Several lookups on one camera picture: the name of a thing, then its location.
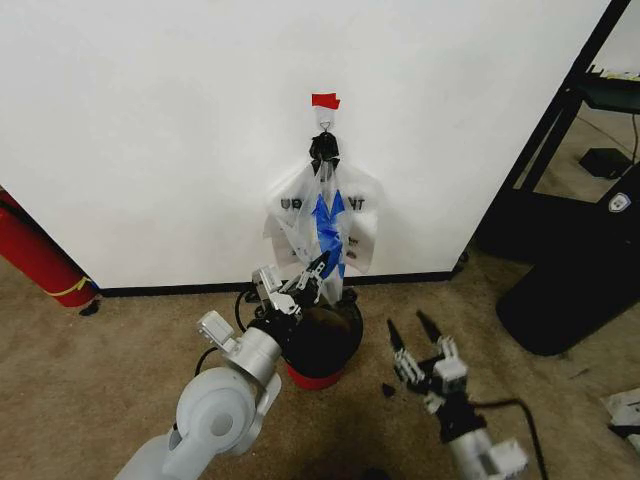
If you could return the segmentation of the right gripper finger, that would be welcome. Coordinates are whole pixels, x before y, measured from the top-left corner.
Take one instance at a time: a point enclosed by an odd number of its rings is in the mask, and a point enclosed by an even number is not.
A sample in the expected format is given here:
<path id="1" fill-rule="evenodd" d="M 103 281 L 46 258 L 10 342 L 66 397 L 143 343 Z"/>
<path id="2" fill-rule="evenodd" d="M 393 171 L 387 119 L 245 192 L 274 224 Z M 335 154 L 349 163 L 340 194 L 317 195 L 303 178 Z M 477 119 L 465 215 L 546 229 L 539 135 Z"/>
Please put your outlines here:
<path id="1" fill-rule="evenodd" d="M 426 374 L 406 349 L 391 319 L 387 320 L 390 343 L 393 350 L 393 368 L 400 381 L 412 392 L 426 394 Z"/>
<path id="2" fill-rule="evenodd" d="M 436 323 L 422 310 L 418 309 L 416 316 L 429 340 L 437 347 L 438 351 L 436 356 L 420 361 L 419 365 L 428 366 L 430 364 L 436 364 L 438 361 L 444 361 L 446 364 L 458 364 L 458 350 L 453 338 L 443 335 Z"/>

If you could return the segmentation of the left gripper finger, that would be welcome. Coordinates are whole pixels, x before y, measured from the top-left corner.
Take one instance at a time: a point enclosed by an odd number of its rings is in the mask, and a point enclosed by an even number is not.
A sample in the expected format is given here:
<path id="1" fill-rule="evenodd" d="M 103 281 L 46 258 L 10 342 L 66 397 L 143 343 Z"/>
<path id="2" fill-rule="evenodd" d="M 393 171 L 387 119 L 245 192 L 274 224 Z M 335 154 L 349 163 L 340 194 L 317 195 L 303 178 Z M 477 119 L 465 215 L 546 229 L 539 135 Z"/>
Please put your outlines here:
<path id="1" fill-rule="evenodd" d="M 300 318 L 304 309 L 319 301 L 320 287 L 317 280 L 308 280 L 303 288 L 297 282 L 289 281 L 272 294 L 272 306 L 285 315 Z"/>
<path id="2" fill-rule="evenodd" d="M 329 258 L 328 252 L 320 254 L 299 275 L 288 280 L 279 292 L 290 296 L 302 294 L 319 296 L 324 280 L 329 276 Z"/>

